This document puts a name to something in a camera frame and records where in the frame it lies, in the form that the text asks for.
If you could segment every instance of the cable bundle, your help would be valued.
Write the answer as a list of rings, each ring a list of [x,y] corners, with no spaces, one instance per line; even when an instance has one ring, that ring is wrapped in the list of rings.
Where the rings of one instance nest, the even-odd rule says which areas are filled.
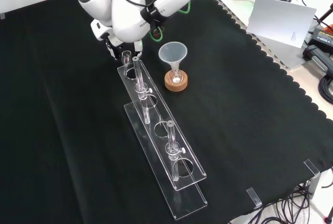
[[[322,98],[333,104],[333,95],[329,91],[329,85],[332,80],[329,75],[325,75],[319,82],[318,90]]]
[[[302,203],[298,205],[295,202],[295,198],[302,197]],[[281,203],[280,209],[282,214],[280,214],[278,203]],[[295,224],[300,213],[304,209],[308,209],[309,217],[308,217],[308,223],[310,219],[310,193],[309,193],[309,186],[305,183],[304,186],[297,186],[295,190],[288,195],[286,198],[282,200],[278,200],[276,203],[270,203],[266,206],[263,206],[260,211],[250,220],[249,224],[259,224],[261,216],[263,211],[269,207],[275,204],[276,210],[277,210],[277,216],[275,217],[268,217],[264,219],[261,224],[268,224],[271,221],[275,221],[282,224]],[[294,213],[294,206],[298,208],[298,210]]]

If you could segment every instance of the clear plastic clip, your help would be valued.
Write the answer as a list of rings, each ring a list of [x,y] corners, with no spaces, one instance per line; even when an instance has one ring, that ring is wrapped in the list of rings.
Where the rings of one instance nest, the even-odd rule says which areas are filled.
[[[248,192],[250,198],[252,199],[253,203],[255,204],[254,209],[258,209],[262,206],[262,202],[260,198],[258,197],[257,193],[253,188],[249,188],[246,192]]]
[[[321,172],[313,165],[313,163],[307,159],[304,164],[310,169],[314,176],[319,175]]]

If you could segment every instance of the clear plastic rod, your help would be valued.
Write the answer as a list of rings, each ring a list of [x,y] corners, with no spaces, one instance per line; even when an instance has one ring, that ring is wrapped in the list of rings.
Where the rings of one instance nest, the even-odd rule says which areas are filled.
[[[178,172],[178,162],[177,160],[171,161],[172,166],[172,180],[178,181],[179,180],[179,172]]]
[[[142,92],[145,89],[144,81],[142,79],[142,72],[139,63],[139,58],[136,56],[133,58],[134,70],[136,75],[137,89]]]

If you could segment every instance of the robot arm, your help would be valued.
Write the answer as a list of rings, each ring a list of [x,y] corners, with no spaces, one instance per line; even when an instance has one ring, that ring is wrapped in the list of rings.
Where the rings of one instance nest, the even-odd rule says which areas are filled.
[[[130,1],[146,4],[145,0]],[[81,6],[95,18],[92,29],[99,40],[108,37],[125,43],[140,41],[150,31],[150,24],[166,20],[189,1],[156,0],[151,6],[143,8],[126,0],[79,0]]]

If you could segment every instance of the cork base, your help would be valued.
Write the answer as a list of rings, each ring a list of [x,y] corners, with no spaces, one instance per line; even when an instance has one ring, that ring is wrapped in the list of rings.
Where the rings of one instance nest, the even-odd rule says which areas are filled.
[[[183,73],[183,80],[180,83],[174,83],[172,81],[170,81],[169,79],[169,75],[171,73],[171,70],[165,74],[164,76],[164,83],[165,83],[165,87],[173,92],[180,92],[183,91],[184,89],[186,89],[187,87],[187,74],[181,70],[181,72]]]

